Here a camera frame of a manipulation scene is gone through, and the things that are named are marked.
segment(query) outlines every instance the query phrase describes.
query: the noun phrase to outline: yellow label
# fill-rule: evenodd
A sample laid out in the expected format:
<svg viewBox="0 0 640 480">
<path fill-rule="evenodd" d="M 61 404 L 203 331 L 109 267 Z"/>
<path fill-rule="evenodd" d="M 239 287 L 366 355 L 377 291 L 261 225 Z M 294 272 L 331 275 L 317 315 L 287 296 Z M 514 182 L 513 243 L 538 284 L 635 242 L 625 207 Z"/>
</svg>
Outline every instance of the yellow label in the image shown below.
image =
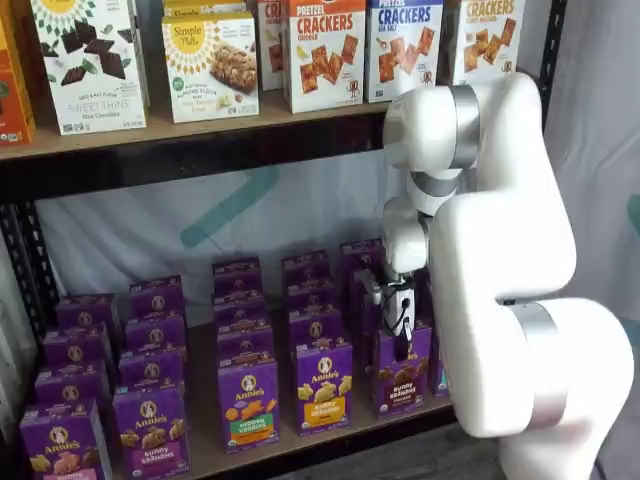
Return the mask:
<svg viewBox="0 0 640 480">
<path fill-rule="evenodd" d="M 67 13 L 76 4 L 76 0 L 41 0 L 42 5 L 55 13 Z"/>
<path fill-rule="evenodd" d="M 304 421 L 311 428 L 338 423 L 345 416 L 345 405 L 344 397 L 335 397 L 322 403 L 306 403 Z"/>
</svg>

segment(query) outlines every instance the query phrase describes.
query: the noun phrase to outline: annie's logo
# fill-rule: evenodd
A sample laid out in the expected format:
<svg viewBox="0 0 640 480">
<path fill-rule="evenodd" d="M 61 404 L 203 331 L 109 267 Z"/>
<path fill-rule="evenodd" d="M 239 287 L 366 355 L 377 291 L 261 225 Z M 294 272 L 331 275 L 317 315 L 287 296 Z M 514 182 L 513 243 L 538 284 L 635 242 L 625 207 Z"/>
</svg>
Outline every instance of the annie's logo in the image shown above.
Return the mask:
<svg viewBox="0 0 640 480">
<path fill-rule="evenodd" d="M 257 388 L 257 386 L 256 377 L 253 375 L 245 375 L 242 377 L 242 380 L 240 380 L 240 387 L 242 387 L 244 393 L 238 393 L 236 395 L 236 400 L 264 395 L 264 390 Z"/>
</svg>

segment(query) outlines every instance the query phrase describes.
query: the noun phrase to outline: purple box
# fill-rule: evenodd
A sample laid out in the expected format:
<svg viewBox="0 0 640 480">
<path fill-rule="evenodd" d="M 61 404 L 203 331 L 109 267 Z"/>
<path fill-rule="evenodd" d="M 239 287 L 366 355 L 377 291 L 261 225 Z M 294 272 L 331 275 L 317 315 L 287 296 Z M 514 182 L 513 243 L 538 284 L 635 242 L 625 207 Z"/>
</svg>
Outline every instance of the purple box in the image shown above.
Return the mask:
<svg viewBox="0 0 640 480">
<path fill-rule="evenodd" d="M 98 408 L 93 399 L 28 407 L 20 431 L 34 479 L 112 478 Z"/>
<path fill-rule="evenodd" d="M 435 329 L 431 334 L 431 361 L 429 362 L 427 380 L 431 395 L 441 397 L 449 393 L 447 373 L 444 371 L 444 365 L 442 364 L 442 352 Z"/>
<path fill-rule="evenodd" d="M 113 293 L 69 295 L 56 306 L 60 328 L 91 327 L 98 323 L 107 326 L 114 346 L 122 345 L 122 327 Z"/>
<path fill-rule="evenodd" d="M 353 352 L 346 335 L 299 343 L 295 352 L 298 433 L 349 425 Z"/>
<path fill-rule="evenodd" d="M 278 366 L 272 346 L 218 351 L 218 392 L 227 453 L 280 440 Z"/>
<path fill-rule="evenodd" d="M 109 379 L 113 381 L 116 378 L 113 354 L 103 323 L 90 328 L 51 330 L 45 335 L 42 347 L 49 365 L 104 360 Z"/>
<path fill-rule="evenodd" d="M 221 296 L 213 295 L 212 303 L 213 320 L 218 325 L 233 322 L 234 319 L 267 314 L 267 302 L 262 292 L 256 289 Z"/>
<path fill-rule="evenodd" d="M 330 278 L 312 278 L 287 287 L 288 310 L 325 303 L 337 305 L 336 288 Z"/>
<path fill-rule="evenodd" d="M 342 313 L 331 304 L 293 310 L 289 312 L 289 335 L 292 346 L 321 337 L 337 338 L 342 335 Z"/>
<path fill-rule="evenodd" d="M 102 360 L 44 367 L 38 374 L 35 389 L 39 403 L 93 398 L 100 409 L 111 405 L 111 390 Z"/>
<path fill-rule="evenodd" d="M 182 352 L 176 347 L 151 343 L 122 353 L 120 363 L 122 385 L 131 387 L 146 379 L 180 385 L 184 390 Z"/>
<path fill-rule="evenodd" d="M 316 250 L 282 259 L 282 279 L 284 285 L 331 277 L 331 265 L 326 250 Z"/>
<path fill-rule="evenodd" d="M 376 414 L 380 417 L 415 410 L 424 404 L 427 394 L 427 365 L 431 345 L 431 327 L 416 318 L 409 356 L 398 361 L 395 338 L 386 330 L 374 337 L 373 395 Z"/>
<path fill-rule="evenodd" d="M 187 334 L 184 317 L 177 312 L 154 313 L 143 319 L 132 318 L 125 328 L 127 348 L 134 350 L 150 343 L 176 347 L 187 356 Z"/>
<path fill-rule="evenodd" d="M 126 477 L 153 480 L 189 471 L 187 419 L 178 385 L 145 380 L 120 387 L 113 409 Z"/>
<path fill-rule="evenodd" d="M 217 296 L 240 290 L 262 291 L 262 272 L 258 257 L 214 263 L 213 291 Z"/>
<path fill-rule="evenodd" d="M 153 312 L 175 311 L 184 315 L 184 295 L 180 275 L 134 283 L 131 293 L 131 316 L 142 318 Z"/>
</svg>

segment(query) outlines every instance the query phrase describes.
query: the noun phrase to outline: pretzel crackers box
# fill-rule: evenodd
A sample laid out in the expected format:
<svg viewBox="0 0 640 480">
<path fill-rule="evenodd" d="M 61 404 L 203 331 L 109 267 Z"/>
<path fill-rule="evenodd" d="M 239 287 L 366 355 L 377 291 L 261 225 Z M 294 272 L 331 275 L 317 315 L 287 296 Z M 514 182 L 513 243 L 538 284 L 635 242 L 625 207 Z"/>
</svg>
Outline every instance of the pretzel crackers box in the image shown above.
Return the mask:
<svg viewBox="0 0 640 480">
<path fill-rule="evenodd" d="M 145 380 L 113 399 L 127 478 L 155 480 L 191 468 L 187 419 L 179 386 Z"/>
<path fill-rule="evenodd" d="M 272 345 L 219 350 L 218 392 L 227 453 L 280 439 L 278 367 Z"/>
<path fill-rule="evenodd" d="M 515 72 L 524 0 L 445 0 L 439 76 L 452 85 Z"/>
<path fill-rule="evenodd" d="M 258 114 L 250 13 L 164 17 L 162 34 L 174 122 Z"/>
<path fill-rule="evenodd" d="M 293 113 L 362 103 L 365 0 L 284 0 L 284 93 Z"/>
<path fill-rule="evenodd" d="M 184 314 L 184 294 L 180 275 L 134 283 L 131 316 L 142 318 L 149 313 L 175 311 Z"/>
<path fill-rule="evenodd" d="M 295 346 L 298 433 L 349 425 L 353 352 L 344 333 Z"/>
<path fill-rule="evenodd" d="M 442 0 L 372 0 L 368 17 L 367 101 L 434 86 Z"/>
<path fill-rule="evenodd" d="M 263 90 L 282 88 L 282 34 L 280 1 L 258 0 L 260 74 Z"/>
<path fill-rule="evenodd" d="M 112 478 L 93 399 L 27 407 L 20 432 L 36 480 Z"/>
<path fill-rule="evenodd" d="M 431 328 L 416 318 L 409 355 L 396 359 L 395 338 L 382 328 L 374 337 L 373 396 L 378 416 L 408 412 L 424 404 Z"/>
</svg>

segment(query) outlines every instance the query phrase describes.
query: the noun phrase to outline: cracker box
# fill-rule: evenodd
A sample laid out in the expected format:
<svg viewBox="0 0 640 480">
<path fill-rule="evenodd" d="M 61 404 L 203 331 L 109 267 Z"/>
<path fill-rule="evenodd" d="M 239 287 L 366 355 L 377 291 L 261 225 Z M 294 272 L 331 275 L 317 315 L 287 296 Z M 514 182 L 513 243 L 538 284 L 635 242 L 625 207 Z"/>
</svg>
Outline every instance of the cracker box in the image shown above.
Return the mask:
<svg viewBox="0 0 640 480">
<path fill-rule="evenodd" d="M 260 78 L 262 90 L 282 88 L 282 34 L 280 1 L 258 0 Z"/>
<path fill-rule="evenodd" d="M 130 0 L 32 0 L 61 135 L 146 126 Z"/>
<path fill-rule="evenodd" d="M 346 336 L 298 343 L 295 356 L 298 433 L 349 425 L 353 352 Z"/>
<path fill-rule="evenodd" d="M 368 102 L 436 82 L 442 0 L 372 0 L 365 67 Z"/>
<path fill-rule="evenodd" d="M 163 382 L 168 379 L 176 385 L 184 384 L 182 353 L 176 347 L 152 343 L 127 350 L 120 356 L 118 369 L 124 386 L 132 386 L 146 379 L 160 379 Z"/>
<path fill-rule="evenodd" d="M 114 339 L 116 345 L 122 344 L 122 328 L 112 293 L 62 297 L 56 306 L 56 317 L 60 328 L 90 327 L 104 323 L 109 338 Z"/>
<path fill-rule="evenodd" d="M 187 17 L 210 13 L 246 12 L 244 1 L 234 0 L 166 0 L 164 14 L 167 17 Z"/>
<path fill-rule="evenodd" d="M 184 399 L 178 385 L 146 380 L 113 399 L 127 478 L 148 480 L 189 471 Z"/>
<path fill-rule="evenodd" d="M 312 278 L 331 278 L 331 267 L 327 251 L 316 250 L 283 258 L 282 278 L 285 286 Z"/>
<path fill-rule="evenodd" d="M 431 328 L 416 318 L 409 356 L 398 361 L 393 335 L 384 329 L 374 337 L 374 407 L 378 416 L 414 410 L 427 395 L 427 366 Z"/>
<path fill-rule="evenodd" d="M 218 392 L 227 453 L 280 439 L 278 367 L 272 346 L 218 351 Z"/>
<path fill-rule="evenodd" d="M 148 344 L 178 348 L 183 358 L 187 355 L 187 334 L 182 315 L 177 312 L 151 314 L 142 320 L 132 318 L 125 329 L 127 347 L 143 348 Z"/>
<path fill-rule="evenodd" d="M 228 324 L 234 319 L 267 314 L 267 303 L 256 289 L 213 296 L 213 319 L 218 325 Z"/>
<path fill-rule="evenodd" d="M 258 257 L 214 263 L 211 268 L 213 291 L 216 295 L 226 295 L 239 290 L 262 291 L 262 270 Z"/>
<path fill-rule="evenodd" d="M 42 347 L 49 365 L 104 360 L 110 380 L 116 377 L 107 329 L 102 323 L 90 328 L 49 331 L 42 341 Z"/>
<path fill-rule="evenodd" d="M 27 407 L 20 432 L 36 480 L 112 478 L 93 399 Z"/>
<path fill-rule="evenodd" d="M 102 409 L 111 405 L 107 370 L 102 360 L 44 367 L 35 383 L 39 403 L 95 399 Z"/>
<path fill-rule="evenodd" d="M 35 132 L 14 32 L 11 2 L 4 0 L 0 3 L 0 146 L 29 143 Z"/>
<path fill-rule="evenodd" d="M 134 283 L 131 294 L 131 316 L 142 318 L 154 312 L 184 314 L 184 294 L 180 275 Z"/>
<path fill-rule="evenodd" d="M 524 0 L 445 0 L 438 75 L 443 82 L 485 82 L 516 70 Z"/>
<path fill-rule="evenodd" d="M 362 103 L 365 0 L 284 0 L 284 94 L 292 113 Z"/>
<path fill-rule="evenodd" d="M 258 114 L 250 13 L 164 17 L 162 34 L 175 123 Z"/>
</svg>

